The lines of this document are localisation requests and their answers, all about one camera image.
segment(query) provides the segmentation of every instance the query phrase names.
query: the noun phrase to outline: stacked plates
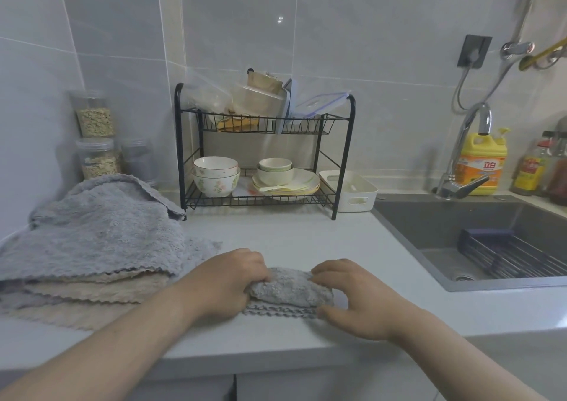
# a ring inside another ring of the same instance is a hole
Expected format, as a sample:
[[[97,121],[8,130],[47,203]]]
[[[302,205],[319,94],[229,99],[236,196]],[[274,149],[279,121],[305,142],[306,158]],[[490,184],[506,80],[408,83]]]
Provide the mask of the stacked plates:
[[[260,182],[258,175],[252,176],[252,181],[257,189],[266,187]],[[319,190],[319,176],[314,172],[306,169],[294,168],[294,174],[291,182],[281,189],[267,190],[261,192],[262,195],[271,197],[279,201],[296,201],[304,199],[305,195],[313,195]]]

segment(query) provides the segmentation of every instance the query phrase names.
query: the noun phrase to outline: faucet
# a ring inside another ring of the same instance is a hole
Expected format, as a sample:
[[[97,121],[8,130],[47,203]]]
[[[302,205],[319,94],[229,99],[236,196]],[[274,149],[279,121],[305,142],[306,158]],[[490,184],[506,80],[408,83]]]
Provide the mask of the faucet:
[[[467,111],[463,124],[459,129],[459,135],[457,136],[457,141],[455,141],[455,146],[451,153],[451,159],[449,161],[447,171],[441,176],[439,186],[433,190],[433,193],[435,193],[439,198],[445,198],[447,200],[450,198],[464,198],[473,190],[477,189],[481,184],[486,183],[490,179],[490,176],[485,174],[465,185],[458,184],[455,181],[455,171],[457,170],[460,154],[463,151],[464,140],[467,137],[469,129],[471,129],[472,122],[477,113],[479,113],[480,120],[478,133],[480,135],[488,135],[491,133],[492,111],[490,105],[486,102],[473,105]]]

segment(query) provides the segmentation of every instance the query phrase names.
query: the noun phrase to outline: yellow bottle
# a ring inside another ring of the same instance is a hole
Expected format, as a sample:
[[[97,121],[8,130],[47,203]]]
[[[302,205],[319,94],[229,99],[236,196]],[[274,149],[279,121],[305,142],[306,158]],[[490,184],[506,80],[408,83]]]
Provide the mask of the yellow bottle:
[[[459,184],[468,184],[484,174],[491,178],[482,186],[471,192],[471,195],[491,195],[496,191],[502,168],[508,156],[508,148],[504,134],[508,128],[500,128],[500,137],[469,134],[465,138],[463,151],[457,164],[455,175]]]

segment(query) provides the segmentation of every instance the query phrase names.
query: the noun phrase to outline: bottle label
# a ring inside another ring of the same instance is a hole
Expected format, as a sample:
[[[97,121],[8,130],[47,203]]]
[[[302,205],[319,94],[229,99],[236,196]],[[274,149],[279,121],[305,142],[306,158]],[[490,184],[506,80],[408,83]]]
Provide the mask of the bottle label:
[[[518,176],[514,181],[514,187],[529,191],[537,189],[544,171],[545,159],[532,156],[525,157]]]
[[[455,172],[459,184],[468,184],[487,174],[490,179],[482,186],[498,186],[506,158],[487,158],[461,155]]]

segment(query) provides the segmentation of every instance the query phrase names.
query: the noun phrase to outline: floral bowl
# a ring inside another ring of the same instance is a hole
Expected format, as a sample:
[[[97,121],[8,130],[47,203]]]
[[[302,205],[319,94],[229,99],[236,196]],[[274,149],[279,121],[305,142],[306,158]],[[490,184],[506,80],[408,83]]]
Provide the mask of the floral bowl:
[[[235,175],[222,177],[220,179],[209,179],[195,175],[194,181],[197,189],[211,198],[229,196],[237,187],[240,170]]]

